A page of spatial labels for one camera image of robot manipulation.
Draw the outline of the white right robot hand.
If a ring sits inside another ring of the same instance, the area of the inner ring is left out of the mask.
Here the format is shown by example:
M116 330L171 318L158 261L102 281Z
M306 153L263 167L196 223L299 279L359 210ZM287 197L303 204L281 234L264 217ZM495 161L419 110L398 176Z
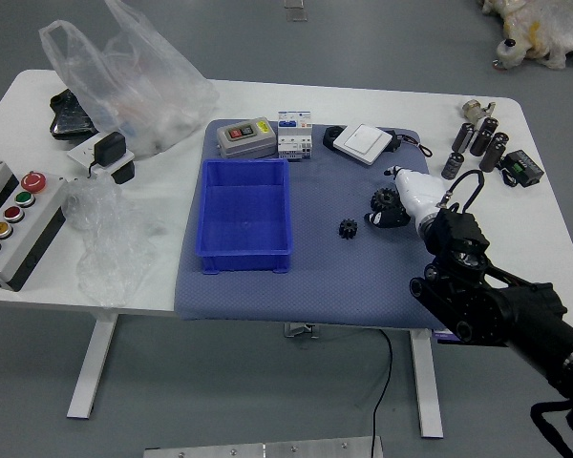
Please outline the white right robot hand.
M438 214L446 189L440 178L393 166L384 172L394 181L392 188L380 188L371 197L371 212L365 221L378 228L396 228L411 220L419 236Z

